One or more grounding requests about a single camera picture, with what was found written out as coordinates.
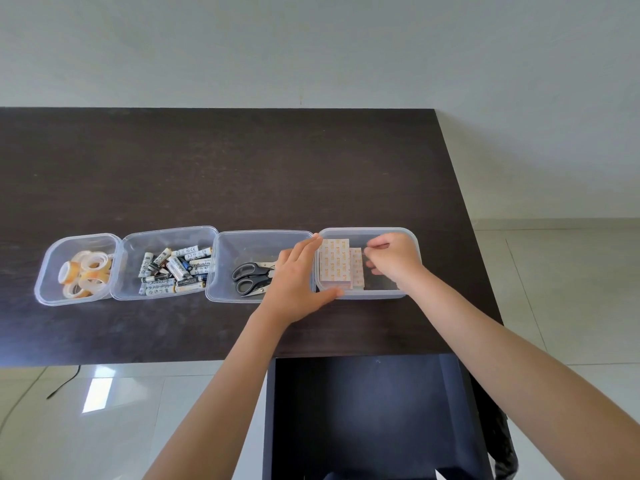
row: cable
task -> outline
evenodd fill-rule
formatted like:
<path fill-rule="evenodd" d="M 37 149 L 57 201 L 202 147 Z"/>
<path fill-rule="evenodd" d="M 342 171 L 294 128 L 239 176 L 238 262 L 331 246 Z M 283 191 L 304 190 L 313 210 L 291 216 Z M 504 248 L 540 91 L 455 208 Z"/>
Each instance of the cable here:
<path fill-rule="evenodd" d="M 75 378 L 76 378 L 76 376 L 80 373 L 80 367 L 82 367 L 82 365 L 78 365 L 78 370 L 76 371 L 76 373 L 75 373 L 73 376 L 71 376 L 71 379 L 75 379 Z M 48 396 L 47 396 L 47 399 L 51 399 L 53 396 L 55 396 L 55 395 L 56 395 L 56 393 L 57 393 L 60 389 L 62 389 L 62 387 L 64 387 L 64 386 L 65 386 L 65 384 L 67 384 L 71 379 L 67 379 L 67 380 L 66 380 L 65 382 L 63 382 L 60 386 L 58 386 L 58 388 L 57 388 L 55 391 L 53 391 L 50 395 L 48 395 Z"/>
<path fill-rule="evenodd" d="M 7 421 L 9 421 L 9 416 L 11 416 L 11 413 L 13 412 L 14 409 L 16 409 L 16 407 L 18 406 L 18 404 L 20 404 L 20 401 L 23 400 L 24 396 L 27 395 L 27 393 L 31 390 L 31 388 L 36 384 L 36 382 L 38 382 L 38 379 L 40 379 L 42 377 L 42 375 L 44 374 L 44 372 L 49 368 L 49 366 L 46 366 L 41 373 L 38 374 L 38 377 L 36 377 L 36 380 L 34 380 L 34 382 L 31 383 L 31 385 L 29 387 L 27 387 L 27 390 L 24 391 L 22 393 L 22 395 L 18 398 L 18 400 L 14 403 L 14 405 L 11 406 L 11 409 L 9 409 L 9 412 L 6 414 L 6 416 L 4 417 L 4 419 L 2 420 L 2 424 L 0 424 L 0 436 L 2 435 L 2 432 L 4 430 L 4 425 L 6 425 Z"/>

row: person's left arm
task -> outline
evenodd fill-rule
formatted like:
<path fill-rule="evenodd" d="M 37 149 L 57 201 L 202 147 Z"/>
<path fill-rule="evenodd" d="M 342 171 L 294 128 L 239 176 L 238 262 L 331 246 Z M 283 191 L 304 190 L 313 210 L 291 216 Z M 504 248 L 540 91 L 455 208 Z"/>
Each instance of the person's left arm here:
<path fill-rule="evenodd" d="M 264 375 L 282 334 L 291 323 L 342 293 L 309 289 L 314 254 L 321 243 L 316 234 L 280 253 L 262 303 L 144 480 L 226 480 L 233 476 Z"/>

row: baseboard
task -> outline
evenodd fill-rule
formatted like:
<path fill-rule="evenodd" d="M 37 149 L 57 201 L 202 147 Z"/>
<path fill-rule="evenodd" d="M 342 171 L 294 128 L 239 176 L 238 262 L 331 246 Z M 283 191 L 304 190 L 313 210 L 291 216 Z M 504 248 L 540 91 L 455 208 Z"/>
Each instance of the baseboard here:
<path fill-rule="evenodd" d="M 583 219 L 472 219 L 475 230 L 640 229 L 640 217 Z"/>

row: hand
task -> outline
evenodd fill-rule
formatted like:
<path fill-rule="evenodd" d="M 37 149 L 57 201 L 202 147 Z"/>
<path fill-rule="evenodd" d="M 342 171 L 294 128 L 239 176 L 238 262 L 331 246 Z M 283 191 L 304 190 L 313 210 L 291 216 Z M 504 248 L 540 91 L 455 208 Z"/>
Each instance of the hand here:
<path fill-rule="evenodd" d="M 425 271 L 412 238 L 404 232 L 390 232 L 374 237 L 364 249 L 370 259 L 365 264 L 373 274 L 384 274 L 407 291 L 407 284 L 416 272 Z"/>
<path fill-rule="evenodd" d="M 258 310 L 287 327 L 344 294 L 338 288 L 319 293 L 309 288 L 311 266 L 320 244 L 322 237 L 314 234 L 293 249 L 280 252 L 273 279 Z"/>

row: clear plastic container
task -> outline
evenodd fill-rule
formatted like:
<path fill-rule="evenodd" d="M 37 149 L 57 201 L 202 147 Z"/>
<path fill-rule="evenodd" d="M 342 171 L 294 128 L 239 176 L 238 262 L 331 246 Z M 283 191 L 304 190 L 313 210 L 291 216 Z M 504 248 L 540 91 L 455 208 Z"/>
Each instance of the clear plastic container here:
<path fill-rule="evenodd" d="M 122 240 L 116 252 L 111 270 L 111 294 L 116 299 L 129 300 L 182 296 L 202 291 L 199 289 L 165 295 L 140 295 L 140 265 L 146 252 L 157 255 L 165 248 L 178 250 L 196 244 L 200 249 L 204 249 L 213 245 L 217 235 L 217 229 L 211 226 L 179 227 L 129 234 Z"/>
<path fill-rule="evenodd" d="M 60 266 L 69 261 L 80 251 L 102 251 L 114 254 L 121 239 L 114 234 L 74 235 L 54 242 L 42 260 L 40 273 L 34 288 L 36 299 L 43 305 L 59 306 L 76 303 L 86 303 L 102 298 L 110 298 L 109 287 L 85 298 L 65 298 L 62 295 L 62 285 L 58 282 Z"/>
<path fill-rule="evenodd" d="M 249 261 L 272 262 L 283 249 L 313 236 L 302 230 L 236 230 L 221 232 L 214 244 L 214 267 L 207 280 L 206 295 L 212 301 L 224 303 L 259 303 L 264 295 L 240 296 L 231 279 L 235 268 Z M 314 274 L 309 286 L 316 291 Z"/>
<path fill-rule="evenodd" d="M 329 227 L 322 229 L 320 235 L 324 239 L 348 239 L 350 248 L 367 247 L 367 241 L 388 232 L 404 232 L 409 234 L 415 243 L 415 248 L 420 256 L 418 239 L 404 227 Z M 320 283 L 320 259 L 319 250 L 316 252 L 316 263 L 314 273 L 316 275 L 316 285 L 320 291 L 325 290 Z M 344 295 L 338 299 L 389 299 L 402 298 L 406 293 L 398 290 L 396 284 L 386 276 L 373 274 L 371 270 L 364 266 L 364 290 L 345 290 Z"/>

